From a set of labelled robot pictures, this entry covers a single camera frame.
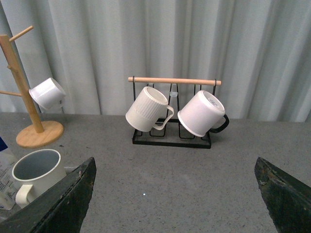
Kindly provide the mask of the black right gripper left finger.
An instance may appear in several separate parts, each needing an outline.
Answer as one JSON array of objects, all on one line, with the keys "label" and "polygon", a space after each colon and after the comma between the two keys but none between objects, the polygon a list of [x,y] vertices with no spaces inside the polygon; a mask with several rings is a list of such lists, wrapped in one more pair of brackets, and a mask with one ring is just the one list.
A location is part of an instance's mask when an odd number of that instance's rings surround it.
[{"label": "black right gripper left finger", "polygon": [[78,233],[96,177],[90,157],[25,208],[0,224],[2,233]]}]

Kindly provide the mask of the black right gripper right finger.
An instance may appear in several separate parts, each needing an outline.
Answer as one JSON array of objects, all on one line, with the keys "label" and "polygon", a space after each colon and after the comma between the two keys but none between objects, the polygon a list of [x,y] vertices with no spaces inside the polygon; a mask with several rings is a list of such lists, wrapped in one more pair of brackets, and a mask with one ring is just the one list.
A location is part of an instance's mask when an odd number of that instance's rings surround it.
[{"label": "black right gripper right finger", "polygon": [[279,233],[311,231],[311,188],[264,158],[254,173],[270,218]]}]

